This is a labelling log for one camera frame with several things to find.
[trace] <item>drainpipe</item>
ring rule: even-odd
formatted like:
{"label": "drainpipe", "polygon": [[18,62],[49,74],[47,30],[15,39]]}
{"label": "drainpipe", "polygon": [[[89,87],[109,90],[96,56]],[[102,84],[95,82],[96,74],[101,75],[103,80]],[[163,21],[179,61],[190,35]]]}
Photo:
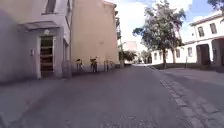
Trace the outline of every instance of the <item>drainpipe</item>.
{"label": "drainpipe", "polygon": [[75,8],[75,0],[72,0],[72,12],[71,12],[71,21],[70,21],[70,44],[69,44],[69,67],[70,67],[70,76],[72,74],[72,30],[73,30],[73,10]]}

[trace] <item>window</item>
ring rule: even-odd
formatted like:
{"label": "window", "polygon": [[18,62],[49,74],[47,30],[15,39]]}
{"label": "window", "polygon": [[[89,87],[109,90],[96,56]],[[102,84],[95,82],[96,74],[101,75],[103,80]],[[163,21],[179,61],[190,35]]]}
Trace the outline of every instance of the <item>window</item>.
{"label": "window", "polygon": [[168,51],[166,51],[166,59],[168,59]]}
{"label": "window", "polygon": [[192,57],[192,47],[189,47],[187,50],[188,50],[188,56]]}
{"label": "window", "polygon": [[216,34],[217,33],[217,29],[216,29],[215,23],[210,24],[210,28],[211,28],[212,34]]}
{"label": "window", "polygon": [[162,52],[159,52],[159,59],[162,60]]}
{"label": "window", "polygon": [[205,36],[204,30],[203,30],[202,27],[198,27],[198,32],[199,32],[199,36],[200,36],[200,37]]}
{"label": "window", "polygon": [[154,53],[154,60],[157,60],[157,53]]}
{"label": "window", "polygon": [[70,5],[70,1],[68,0],[67,2],[67,12],[66,12],[66,20],[68,25],[70,25],[71,23],[71,5]]}
{"label": "window", "polygon": [[48,0],[45,13],[54,13],[55,6],[56,0]]}
{"label": "window", "polygon": [[180,58],[180,49],[176,49],[176,57]]}

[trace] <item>roof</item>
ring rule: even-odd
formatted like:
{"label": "roof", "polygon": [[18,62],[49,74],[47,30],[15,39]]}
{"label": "roof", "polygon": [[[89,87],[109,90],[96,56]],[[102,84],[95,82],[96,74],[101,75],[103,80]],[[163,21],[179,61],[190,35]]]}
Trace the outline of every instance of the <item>roof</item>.
{"label": "roof", "polygon": [[209,17],[206,17],[206,18],[203,18],[201,20],[198,20],[196,22],[193,22],[191,23],[190,25],[191,26],[195,26],[195,25],[198,25],[198,24],[201,24],[201,23],[204,23],[206,21],[210,21],[210,20],[213,20],[213,19],[216,19],[216,18],[219,18],[219,17],[222,17],[222,13],[218,13],[216,15],[213,15],[213,16],[209,16]]}
{"label": "roof", "polygon": [[187,42],[184,42],[183,44],[188,45],[188,44],[193,44],[193,43],[195,43],[195,41],[187,41]]}
{"label": "roof", "polygon": [[117,7],[116,4],[112,3],[112,2],[108,2],[108,1],[104,1],[105,4],[108,4],[108,5],[111,5],[111,6],[114,6],[114,8]]}

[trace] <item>doorway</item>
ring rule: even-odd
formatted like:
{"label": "doorway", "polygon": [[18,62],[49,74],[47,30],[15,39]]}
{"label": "doorway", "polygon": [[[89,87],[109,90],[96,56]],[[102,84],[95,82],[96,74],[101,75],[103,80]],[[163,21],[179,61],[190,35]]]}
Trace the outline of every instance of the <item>doorway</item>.
{"label": "doorway", "polygon": [[197,49],[197,58],[198,63],[201,65],[210,65],[210,53],[209,53],[209,45],[201,44],[196,46]]}
{"label": "doorway", "polygon": [[42,36],[40,41],[40,73],[41,78],[54,74],[53,66],[53,36]]}

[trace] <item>tree trunk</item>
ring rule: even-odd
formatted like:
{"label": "tree trunk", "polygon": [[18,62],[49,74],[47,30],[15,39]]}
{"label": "tree trunk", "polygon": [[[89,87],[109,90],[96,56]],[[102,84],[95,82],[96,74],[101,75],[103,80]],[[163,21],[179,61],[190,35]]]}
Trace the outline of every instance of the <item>tree trunk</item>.
{"label": "tree trunk", "polygon": [[172,52],[172,55],[173,55],[173,63],[176,64],[175,48],[171,48],[171,52]]}
{"label": "tree trunk", "polygon": [[166,68],[166,49],[163,48],[163,68]]}

